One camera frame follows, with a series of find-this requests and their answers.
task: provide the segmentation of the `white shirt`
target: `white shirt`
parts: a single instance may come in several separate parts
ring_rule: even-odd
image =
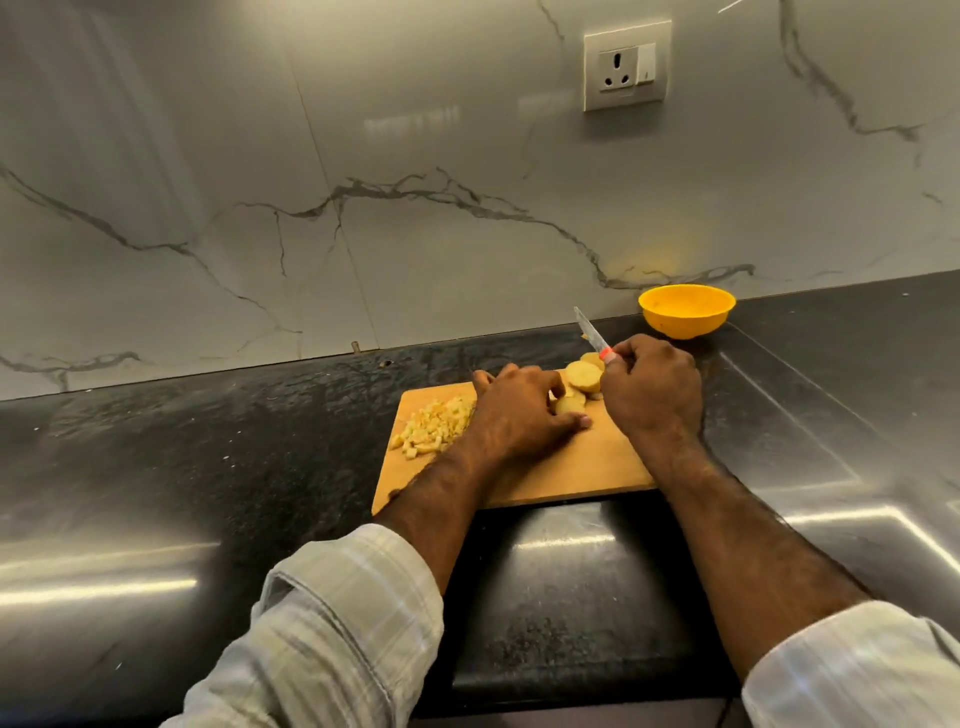
[[[250,631],[172,726],[405,726],[444,631],[420,555],[367,524],[271,570]],[[771,650],[743,688],[754,726],[960,726],[960,643],[886,602]]]

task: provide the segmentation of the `kitchen knife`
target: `kitchen knife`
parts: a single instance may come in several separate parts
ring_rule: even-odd
[[[573,313],[577,317],[577,323],[580,325],[580,331],[584,333],[587,340],[590,342],[590,345],[600,354],[600,358],[603,359],[604,363],[613,359],[616,354],[613,353],[613,348],[604,341],[603,336],[600,335],[600,332],[593,327],[593,324],[590,322],[590,319],[584,316],[584,312],[581,311],[577,306],[573,306]]]

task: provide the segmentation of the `electrical outlet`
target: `electrical outlet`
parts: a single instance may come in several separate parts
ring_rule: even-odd
[[[662,101],[672,29],[663,20],[584,36],[584,111]]]
[[[601,91],[616,91],[636,85],[637,47],[604,51],[597,62]]]

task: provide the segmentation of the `cutting board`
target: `cutting board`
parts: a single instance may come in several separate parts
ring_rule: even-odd
[[[404,392],[390,436],[402,431],[411,415],[426,405],[434,401],[445,402],[458,395],[475,399],[473,385],[464,382]],[[643,467],[630,441],[613,424],[603,401],[588,400],[587,414],[593,419],[593,427],[578,432],[562,449],[532,468],[504,473],[493,488],[486,507],[654,488],[653,478]],[[400,449],[388,449],[383,456],[380,479],[373,496],[373,513],[387,504],[390,493],[405,488],[434,457],[436,455],[419,455],[407,460]]]

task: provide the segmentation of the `kitchen counter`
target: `kitchen counter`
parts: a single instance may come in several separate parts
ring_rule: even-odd
[[[717,456],[878,595],[960,635],[958,283],[745,302],[692,351]],[[584,350],[560,326],[0,402],[4,719],[176,711],[266,570],[368,518],[404,390]],[[422,716],[736,691],[655,491],[479,514],[444,618]]]

